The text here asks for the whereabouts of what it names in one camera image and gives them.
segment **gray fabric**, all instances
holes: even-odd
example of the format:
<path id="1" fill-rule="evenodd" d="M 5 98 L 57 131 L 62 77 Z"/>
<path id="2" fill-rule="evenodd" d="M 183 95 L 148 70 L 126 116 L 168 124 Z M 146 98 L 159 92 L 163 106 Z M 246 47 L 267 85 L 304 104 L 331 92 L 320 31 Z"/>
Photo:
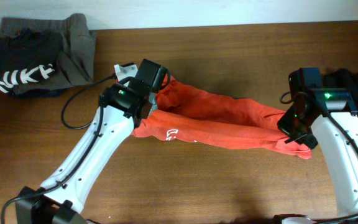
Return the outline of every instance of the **gray fabric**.
<path id="1" fill-rule="evenodd" d="M 1 37 L 15 37 L 20 30 L 59 32 L 63 37 L 63 52 L 57 59 L 57 73 L 48 80 L 39 83 L 17 85 L 15 94 L 33 89 L 58 90 L 77 85 L 93 83 L 93 57 L 96 45 L 95 31 L 89 31 L 86 17 L 73 14 L 69 18 L 58 20 L 3 18 Z"/>

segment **brown wooden surface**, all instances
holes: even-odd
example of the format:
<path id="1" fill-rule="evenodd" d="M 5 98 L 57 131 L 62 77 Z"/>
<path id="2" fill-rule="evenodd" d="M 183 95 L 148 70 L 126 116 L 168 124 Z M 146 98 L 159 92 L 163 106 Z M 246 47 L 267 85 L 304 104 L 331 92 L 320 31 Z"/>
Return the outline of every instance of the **brown wooden surface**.
<path id="1" fill-rule="evenodd" d="M 289 89 L 290 72 L 300 67 L 358 72 L 358 22 L 102 30 L 95 80 L 113 72 L 114 64 L 139 64 L 143 58 L 197 88 L 287 109 L 278 98 Z M 73 102 L 68 121 L 90 120 L 97 94 L 108 85 Z M 36 189 L 82 137 L 84 130 L 66 129 L 59 120 L 77 89 L 33 100 L 0 92 L 0 209 L 23 186 Z M 217 223 L 279 213 L 335 216 L 320 148 L 303 160 L 266 149 L 230 151 L 130 137 L 97 179 L 82 214 L 101 223 Z M 7 220 L 15 223 L 14 206 Z"/>

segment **folded red garment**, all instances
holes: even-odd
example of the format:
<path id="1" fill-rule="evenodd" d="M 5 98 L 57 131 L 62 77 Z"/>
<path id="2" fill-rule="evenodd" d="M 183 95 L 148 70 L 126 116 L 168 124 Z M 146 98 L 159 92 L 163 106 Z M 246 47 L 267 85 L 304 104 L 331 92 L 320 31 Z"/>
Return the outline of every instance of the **folded red garment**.
<path id="1" fill-rule="evenodd" d="M 156 96 L 158 110 L 132 133 L 162 141 L 179 139 L 226 149 L 266 148 L 309 159 L 311 151 L 288 139 L 277 128 L 284 111 L 255 100 L 233 99 L 184 85 L 173 77 Z"/>

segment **black cable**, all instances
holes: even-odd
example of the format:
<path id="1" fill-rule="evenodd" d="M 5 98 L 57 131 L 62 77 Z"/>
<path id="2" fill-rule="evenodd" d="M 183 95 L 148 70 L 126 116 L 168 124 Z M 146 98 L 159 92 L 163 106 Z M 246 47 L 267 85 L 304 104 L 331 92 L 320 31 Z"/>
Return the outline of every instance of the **black cable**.
<path id="1" fill-rule="evenodd" d="M 84 152 L 84 154 L 81 156 L 80 160 L 77 162 L 77 164 L 74 166 L 74 168 L 70 171 L 70 173 L 68 173 L 68 175 L 62 180 L 62 181 L 58 181 L 56 183 L 55 186 L 49 188 L 49 189 L 46 189 L 46 190 L 41 190 L 39 192 L 35 192 L 33 194 L 28 194 L 28 195 L 23 195 L 23 196 L 18 196 L 18 197 L 14 197 L 10 200 L 8 200 L 4 206 L 2 206 L 2 210 L 1 210 L 1 216 L 0 216 L 0 219 L 1 219 L 1 224 L 5 224 L 5 211 L 6 211 L 6 208 L 11 204 L 11 203 L 14 203 L 16 201 L 19 201 L 19 200 L 23 200 L 23 199 L 28 199 L 28 198 L 34 198 L 34 197 L 38 197 L 38 196 L 41 196 L 41 195 L 44 195 L 46 193 L 49 193 L 49 192 L 52 192 L 56 189 L 58 189 L 59 187 L 62 187 L 73 175 L 74 173 L 78 170 L 78 168 L 80 167 L 80 165 L 82 164 L 82 162 L 85 160 L 85 158 L 87 157 L 87 155 L 90 153 L 94 143 L 96 142 L 98 136 L 99 136 L 99 133 L 100 133 L 100 130 L 102 128 L 102 123 L 103 123 L 103 101 L 102 101 L 102 96 L 99 95 L 99 105 L 100 105 L 100 116 L 99 116 L 99 124 L 98 124 L 98 127 L 96 128 L 96 131 L 94 132 L 94 136 L 93 136 L 93 139 L 91 140 L 88 148 L 86 148 L 86 151 Z"/>
<path id="2" fill-rule="evenodd" d="M 286 96 L 289 92 L 284 93 L 282 95 L 282 97 L 280 98 L 280 102 L 282 102 L 282 99 L 284 98 L 284 96 Z M 358 156 L 358 147 L 357 144 L 355 142 L 354 139 L 352 139 L 350 137 L 350 135 L 345 131 L 345 129 L 342 128 L 342 126 L 331 116 L 331 114 L 329 113 L 328 110 L 324 109 L 313 97 L 311 97 L 309 94 L 305 93 L 305 92 L 298 92 L 296 93 L 293 98 L 289 101 L 285 101 L 284 104 L 288 104 L 293 102 L 294 100 L 296 100 L 299 96 L 305 96 L 307 97 L 310 101 L 312 101 L 312 103 L 314 105 L 316 105 L 322 112 L 323 116 L 327 117 L 333 125 L 335 125 L 336 128 L 338 128 L 338 130 L 345 136 L 345 138 L 349 141 L 349 143 L 351 144 L 351 146 L 353 147 L 354 151 L 356 152 L 357 156 Z M 332 218 L 329 220 L 324 220 L 324 221 L 320 221 L 320 222 L 316 222 L 318 224 L 328 224 L 328 223 L 338 223 L 338 222 L 344 222 L 346 220 L 352 220 L 358 218 L 358 213 L 355 213 L 353 215 L 348 215 L 345 217 L 339 217 L 339 218 Z"/>
<path id="3" fill-rule="evenodd" d="M 65 121 L 65 111 L 66 111 L 66 108 L 67 108 L 67 106 L 70 104 L 70 102 L 71 102 L 72 100 L 74 100 L 74 98 L 76 98 L 79 94 L 83 93 L 83 92 L 86 91 L 86 90 L 89 90 L 90 88 L 92 88 L 92 87 L 94 87 L 94 86 L 99 85 L 100 83 L 103 83 L 103 82 L 105 82 L 105 81 L 107 81 L 107 80 L 109 80 L 109 79 L 113 79 L 113 78 L 116 78 L 116 74 L 115 74 L 115 73 L 113 73 L 111 76 L 106 77 L 106 78 L 104 78 L 104 79 L 102 79 L 102 80 L 100 80 L 100 81 L 98 81 L 98 82 L 96 82 L 96 83 L 94 83 L 94 84 L 92 84 L 92 85 L 90 85 L 90 86 L 87 86 L 87 87 L 83 88 L 82 90 L 78 91 L 78 92 L 75 93 L 73 96 L 71 96 L 70 99 L 68 99 L 67 102 L 65 103 L 65 105 L 63 106 L 62 112 L 60 113 L 60 120 L 62 121 L 63 125 L 66 126 L 66 128 L 68 128 L 68 129 L 74 129 L 74 130 L 80 130 L 80 129 L 84 129 L 84 128 L 89 127 L 89 125 L 91 125 L 92 121 L 90 121 L 90 122 L 89 122 L 88 124 L 86 124 L 86 125 L 82 125 L 82 126 L 78 126 L 78 127 L 71 126 L 71 125 L 67 124 L 66 121 Z"/>

